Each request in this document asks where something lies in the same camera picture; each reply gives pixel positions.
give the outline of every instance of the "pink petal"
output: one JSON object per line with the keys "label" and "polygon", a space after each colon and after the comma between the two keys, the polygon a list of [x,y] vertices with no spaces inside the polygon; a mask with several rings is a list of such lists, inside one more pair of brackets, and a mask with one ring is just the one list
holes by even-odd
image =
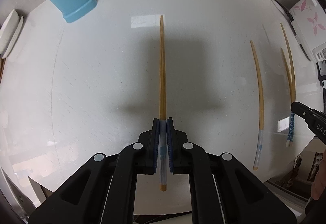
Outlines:
{"label": "pink petal", "polygon": [[304,1],[302,2],[302,4],[301,4],[301,11],[303,11],[304,8],[305,8],[305,0],[304,0]]}
{"label": "pink petal", "polygon": [[324,27],[324,25],[318,23],[318,26],[319,26],[320,29],[322,29],[322,30],[326,30],[326,28]]}

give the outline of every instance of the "pair of chopsticks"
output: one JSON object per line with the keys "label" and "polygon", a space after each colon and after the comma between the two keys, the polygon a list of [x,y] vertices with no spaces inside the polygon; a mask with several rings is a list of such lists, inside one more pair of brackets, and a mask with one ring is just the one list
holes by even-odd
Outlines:
{"label": "pair of chopsticks", "polygon": [[167,178],[167,134],[166,134],[166,78],[165,78],[165,47],[164,22],[160,17],[160,87],[159,87],[159,123],[160,123],[160,191],[166,191]]}
{"label": "pair of chopsticks", "polygon": [[263,93],[263,84],[261,81],[261,73],[258,63],[258,58],[254,46],[254,42],[250,41],[252,53],[254,55],[255,60],[255,67],[257,73],[257,81],[258,81],[258,94],[259,94],[259,131],[258,131],[258,142],[257,142],[257,149],[256,149],[256,156],[254,162],[254,170],[258,170],[258,164],[260,160],[260,153],[263,146],[263,134],[264,134],[264,93]]}
{"label": "pair of chopsticks", "polygon": [[[282,28],[282,31],[283,31],[283,35],[284,35],[285,43],[286,43],[286,47],[287,47],[287,52],[289,53],[289,59],[290,59],[291,75],[290,75],[290,71],[289,71],[289,66],[287,65],[287,62],[286,62],[284,51],[281,48],[282,58],[283,58],[283,61],[284,61],[284,64],[285,64],[285,69],[286,69],[287,80],[289,82],[290,99],[291,99],[291,104],[292,104],[293,102],[295,102],[295,94],[296,94],[293,59],[292,59],[292,54],[291,54],[289,41],[287,39],[287,36],[286,36],[286,33],[285,33],[285,30],[284,30],[284,27],[283,27],[282,23],[281,23],[281,28]],[[287,141],[286,141],[286,144],[285,144],[286,147],[290,146],[290,142],[293,141],[293,136],[294,136],[294,113],[291,112],[289,133],[287,135]]]}

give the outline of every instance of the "white table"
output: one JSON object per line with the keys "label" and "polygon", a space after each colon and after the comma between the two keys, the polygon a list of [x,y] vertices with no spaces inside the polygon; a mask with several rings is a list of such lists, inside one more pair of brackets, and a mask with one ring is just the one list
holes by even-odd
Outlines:
{"label": "white table", "polygon": [[[54,191],[94,153],[137,141],[158,115],[159,15],[165,18],[167,114],[206,152],[231,152],[252,171],[258,137],[256,46],[265,99],[265,181],[312,139],[296,117],[293,144],[277,123],[290,114],[280,47],[289,37],[297,100],[322,110],[317,68],[271,0],[98,0],[67,24],[46,1],[26,18],[0,86],[0,162],[36,204],[27,176]],[[139,175],[135,214],[191,210],[188,177]]]}

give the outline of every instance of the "white electronic device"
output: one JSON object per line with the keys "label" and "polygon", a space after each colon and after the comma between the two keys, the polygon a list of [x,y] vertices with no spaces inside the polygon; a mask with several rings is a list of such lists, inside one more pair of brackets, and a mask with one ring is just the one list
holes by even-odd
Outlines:
{"label": "white electronic device", "polygon": [[290,9],[296,39],[311,61],[326,60],[326,13],[317,0],[300,0]]}

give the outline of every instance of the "pink flower print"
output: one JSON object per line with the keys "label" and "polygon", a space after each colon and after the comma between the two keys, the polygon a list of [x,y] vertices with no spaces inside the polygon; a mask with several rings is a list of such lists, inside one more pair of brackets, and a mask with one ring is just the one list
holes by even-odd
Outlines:
{"label": "pink flower print", "polygon": [[314,34],[316,35],[317,34],[317,26],[322,29],[322,30],[326,30],[326,28],[324,27],[324,25],[320,24],[320,23],[317,23],[317,20],[318,20],[318,14],[317,12],[315,12],[315,16],[314,18],[307,18],[307,20],[309,22],[312,23],[312,27],[314,28]]}
{"label": "pink flower print", "polygon": [[301,6],[295,6],[294,8],[295,8],[295,9],[301,9],[301,11],[303,11],[304,8],[305,8],[305,5],[306,5],[306,1],[304,0],[304,1],[301,3]]}

